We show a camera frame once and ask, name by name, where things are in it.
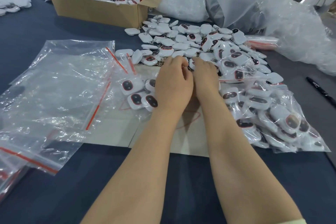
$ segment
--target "blue table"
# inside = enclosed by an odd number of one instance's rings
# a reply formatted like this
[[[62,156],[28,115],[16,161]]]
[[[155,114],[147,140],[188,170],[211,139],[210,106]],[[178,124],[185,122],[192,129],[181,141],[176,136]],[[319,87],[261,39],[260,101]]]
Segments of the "blue table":
[[[53,5],[43,0],[32,0],[32,5],[0,17],[0,93],[30,65],[47,39],[113,39],[117,49],[140,47],[140,40],[126,35],[123,28],[58,17]],[[268,61],[283,75],[308,121],[324,138],[332,139],[336,111],[304,84],[304,77],[319,79],[336,96],[335,78],[274,53]],[[335,223],[336,172],[324,153],[256,151],[308,224]],[[79,223],[128,152],[128,148],[84,144],[56,176],[30,171],[0,204],[0,222]],[[162,223],[225,223],[208,158],[170,155]]]

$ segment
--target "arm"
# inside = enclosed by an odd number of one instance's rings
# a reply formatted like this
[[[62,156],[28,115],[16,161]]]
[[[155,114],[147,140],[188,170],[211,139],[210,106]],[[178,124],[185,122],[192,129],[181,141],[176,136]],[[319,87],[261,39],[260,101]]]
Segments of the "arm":
[[[215,67],[198,58],[194,61],[212,175],[227,222],[275,224],[302,219],[292,198],[248,143],[218,94]]]
[[[193,92],[187,61],[169,57],[156,80],[158,107],[82,224],[160,223],[170,144]]]

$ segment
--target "pen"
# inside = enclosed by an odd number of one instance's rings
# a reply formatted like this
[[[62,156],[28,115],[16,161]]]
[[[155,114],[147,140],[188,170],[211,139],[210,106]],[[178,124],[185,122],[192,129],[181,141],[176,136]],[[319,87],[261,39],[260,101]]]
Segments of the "pen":
[[[318,90],[318,92],[320,92],[320,93],[325,97],[325,99],[326,99],[330,104],[332,104],[332,105],[336,108],[336,101],[335,101],[335,99],[333,99],[332,97],[330,97],[329,94],[326,93],[326,92],[324,91],[324,89],[322,89],[322,88],[320,87],[320,85],[318,85],[317,82],[315,82],[312,78],[310,78],[310,77],[306,77],[306,79],[307,79],[307,81],[308,81],[311,85],[313,85],[313,86]]]

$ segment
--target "hand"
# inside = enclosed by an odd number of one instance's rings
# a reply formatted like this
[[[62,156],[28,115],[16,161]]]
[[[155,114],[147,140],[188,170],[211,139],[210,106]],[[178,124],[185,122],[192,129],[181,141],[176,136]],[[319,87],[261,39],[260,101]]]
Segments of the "hand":
[[[182,56],[165,60],[156,78],[157,110],[182,115],[194,88],[193,74],[187,66],[188,62]]]
[[[202,101],[210,95],[218,94],[219,82],[216,67],[197,57],[192,60],[195,62],[194,81],[198,100]]]

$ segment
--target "forearm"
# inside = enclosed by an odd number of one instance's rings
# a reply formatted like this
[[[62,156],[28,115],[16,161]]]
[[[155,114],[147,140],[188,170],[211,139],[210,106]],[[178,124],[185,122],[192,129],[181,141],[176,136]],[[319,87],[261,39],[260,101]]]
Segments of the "forearm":
[[[157,110],[127,158],[94,202],[85,223],[159,223],[170,144],[179,120]]]
[[[228,223],[280,223],[302,218],[220,95],[201,100],[201,106],[213,178]]]

